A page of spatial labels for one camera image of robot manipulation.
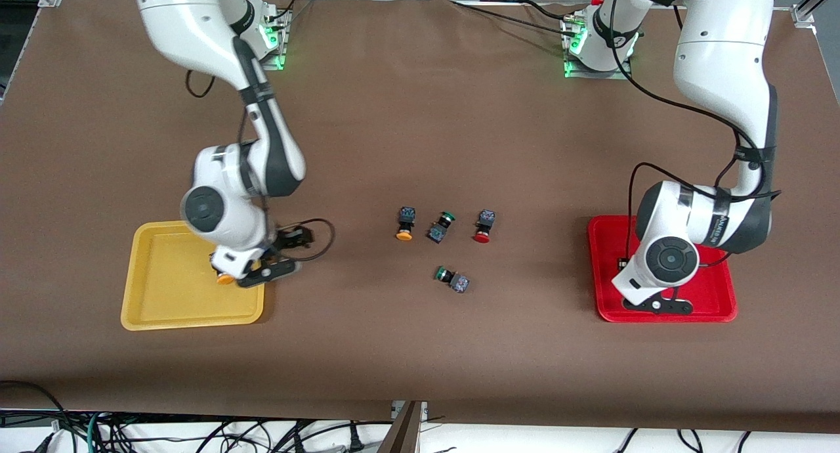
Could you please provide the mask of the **yellow plastic tray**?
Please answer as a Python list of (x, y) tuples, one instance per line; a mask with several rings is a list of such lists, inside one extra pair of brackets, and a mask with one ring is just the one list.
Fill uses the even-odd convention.
[(182, 221), (146, 223), (132, 243), (121, 322), (129, 331), (234, 326), (258, 321), (265, 288), (222, 285), (214, 246)]

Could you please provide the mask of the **red plastic tray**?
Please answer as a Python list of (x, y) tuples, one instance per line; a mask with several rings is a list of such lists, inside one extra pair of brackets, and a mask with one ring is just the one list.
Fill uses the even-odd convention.
[(737, 298), (725, 253), (719, 249), (699, 248), (702, 264), (696, 276), (677, 289), (661, 295), (680, 298), (693, 305), (691, 315), (653, 314), (624, 309), (620, 292), (612, 285), (618, 273), (617, 259), (639, 246), (636, 235), (628, 240), (628, 222), (624, 215), (599, 215), (587, 225), (590, 259), (597, 312), (607, 322), (618, 324), (685, 324), (685, 322), (731, 322), (737, 316)]

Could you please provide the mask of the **brown table cover sheet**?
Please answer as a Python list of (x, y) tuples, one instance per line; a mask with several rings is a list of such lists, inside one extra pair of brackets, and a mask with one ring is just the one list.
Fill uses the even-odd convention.
[(368, 420), (416, 399), (447, 422), (840, 433), (840, 106), (785, 11), (765, 71), (781, 195), (767, 242), (729, 259), (737, 318), (615, 324), (588, 220), (626, 211), (639, 161), (710, 184), (731, 131), (565, 78), (548, 32), (445, 0), (315, 1), (271, 76), (306, 180), (270, 210), (330, 220), (334, 246), (270, 286), (258, 322), (130, 332), (135, 231), (178, 219), (197, 153), (235, 141), (242, 106), (221, 82), (190, 97), (135, 0), (63, 0), (0, 106), (0, 380), (96, 411)]

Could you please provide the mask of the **brown wooden beam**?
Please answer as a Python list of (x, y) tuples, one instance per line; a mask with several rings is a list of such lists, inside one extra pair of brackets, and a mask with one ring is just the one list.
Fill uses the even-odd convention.
[(419, 401), (408, 401), (391, 424), (376, 453), (417, 453), (418, 435), (422, 426)]

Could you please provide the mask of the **green push button switch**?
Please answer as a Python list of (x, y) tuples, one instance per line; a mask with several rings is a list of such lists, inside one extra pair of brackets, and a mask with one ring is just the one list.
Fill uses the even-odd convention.
[(449, 286), (456, 293), (465, 293), (470, 286), (470, 279), (445, 267), (438, 267), (434, 278)]
[(435, 221), (429, 228), (427, 237), (436, 244), (440, 244), (444, 240), (451, 225), (453, 225), (456, 217), (452, 213), (444, 211), (440, 214), (437, 221)]

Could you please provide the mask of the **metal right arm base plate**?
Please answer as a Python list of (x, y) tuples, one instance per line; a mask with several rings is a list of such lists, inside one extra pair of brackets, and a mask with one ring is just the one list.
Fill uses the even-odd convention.
[(284, 70), (292, 16), (293, 11), (285, 9), (268, 16), (269, 22), (261, 26), (262, 36), (269, 47), (269, 51), (261, 59), (262, 67), (266, 71)]

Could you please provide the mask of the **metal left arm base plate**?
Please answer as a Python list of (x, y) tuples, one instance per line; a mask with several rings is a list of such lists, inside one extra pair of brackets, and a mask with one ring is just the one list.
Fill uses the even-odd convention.
[(571, 32), (573, 34), (573, 36), (565, 37), (562, 40), (564, 76), (566, 78), (626, 79), (624, 74), (618, 69), (608, 71), (591, 69), (584, 65), (576, 55), (585, 44), (585, 41), (588, 40), (588, 37), (590, 37), (585, 25), (584, 11), (576, 11), (575, 13), (564, 15), (559, 20), (559, 26), (562, 32)]

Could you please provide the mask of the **small metal table bracket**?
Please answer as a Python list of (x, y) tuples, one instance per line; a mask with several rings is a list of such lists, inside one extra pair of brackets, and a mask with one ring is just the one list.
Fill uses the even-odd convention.
[[(399, 416), (399, 414), (401, 414), (402, 409), (407, 404), (408, 404), (407, 401), (402, 401), (402, 400), (392, 401), (391, 402), (391, 408), (390, 408), (391, 419), (395, 421), (397, 419), (397, 417)], [(422, 422), (427, 422), (428, 419), (429, 419), (428, 403), (424, 402), (424, 401), (419, 401), (418, 402), (418, 408), (421, 412), (421, 421)]]

